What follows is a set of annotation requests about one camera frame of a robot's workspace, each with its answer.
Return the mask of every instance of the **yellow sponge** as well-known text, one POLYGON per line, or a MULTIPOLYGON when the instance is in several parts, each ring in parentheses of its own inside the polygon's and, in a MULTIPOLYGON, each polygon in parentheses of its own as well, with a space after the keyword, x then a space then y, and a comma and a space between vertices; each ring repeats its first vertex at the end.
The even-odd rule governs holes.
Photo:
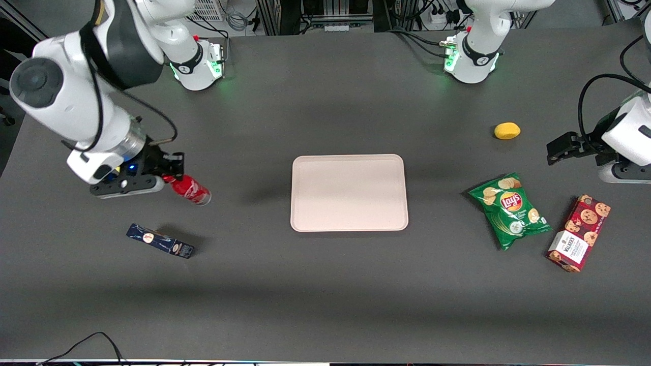
POLYGON ((520 134, 520 127, 513 122, 500 123, 495 127, 495 137, 500 140, 510 140, 520 134))

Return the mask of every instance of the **pink tray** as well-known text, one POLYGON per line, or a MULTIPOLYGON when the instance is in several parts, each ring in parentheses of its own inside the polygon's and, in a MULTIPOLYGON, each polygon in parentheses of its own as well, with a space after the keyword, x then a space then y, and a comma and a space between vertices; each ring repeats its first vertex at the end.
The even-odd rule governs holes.
POLYGON ((406 228, 402 158, 395 154, 299 156, 292 167, 290 222, 301 232, 406 228))

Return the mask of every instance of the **cookie box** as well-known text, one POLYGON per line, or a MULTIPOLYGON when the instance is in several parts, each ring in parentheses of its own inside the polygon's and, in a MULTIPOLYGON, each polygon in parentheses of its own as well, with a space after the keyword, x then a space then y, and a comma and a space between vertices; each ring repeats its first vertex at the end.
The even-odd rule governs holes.
POLYGON ((580 196, 563 229, 554 237, 547 258, 567 272, 580 272, 610 210, 610 206, 588 195, 580 196))
POLYGON ((147 243, 152 247, 170 253, 171 255, 176 255, 177 257, 186 259, 190 258, 192 251, 195 249, 195 247, 189 244, 183 243, 167 235, 163 235, 160 232, 147 229, 146 227, 142 227, 136 223, 131 224, 129 230, 126 232, 126 236, 138 240, 139 242, 147 243))

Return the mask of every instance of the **red bottle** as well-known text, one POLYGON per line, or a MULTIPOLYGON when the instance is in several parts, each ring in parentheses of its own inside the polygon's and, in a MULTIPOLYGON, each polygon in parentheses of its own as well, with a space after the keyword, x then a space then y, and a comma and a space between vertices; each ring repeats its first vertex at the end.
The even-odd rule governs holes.
POLYGON ((163 175, 163 180, 172 186, 179 196, 189 199, 197 206, 205 206, 210 202, 212 194, 208 188, 202 186, 191 176, 184 174, 183 180, 177 180, 171 175, 163 175))

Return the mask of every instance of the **green status light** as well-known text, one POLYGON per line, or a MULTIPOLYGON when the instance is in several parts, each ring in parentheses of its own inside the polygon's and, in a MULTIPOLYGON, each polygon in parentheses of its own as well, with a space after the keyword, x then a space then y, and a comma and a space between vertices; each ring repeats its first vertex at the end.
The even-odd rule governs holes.
POLYGON ((178 75, 176 74, 176 70, 174 69, 174 66, 172 66, 172 63, 169 63, 169 67, 172 69, 172 72, 174 73, 174 78, 178 80, 178 75))
POLYGON ((216 61, 209 62, 208 66, 214 77, 221 77, 221 69, 218 62, 216 61))
POLYGON ((497 58, 499 57, 499 52, 495 55, 495 60, 493 61, 493 66, 490 67, 490 71, 495 70, 495 66, 497 66, 497 58))
POLYGON ((456 66, 456 61, 459 59, 459 51, 455 49, 452 51, 452 55, 449 55, 445 61, 445 70, 448 72, 452 72, 454 70, 454 66, 456 66))

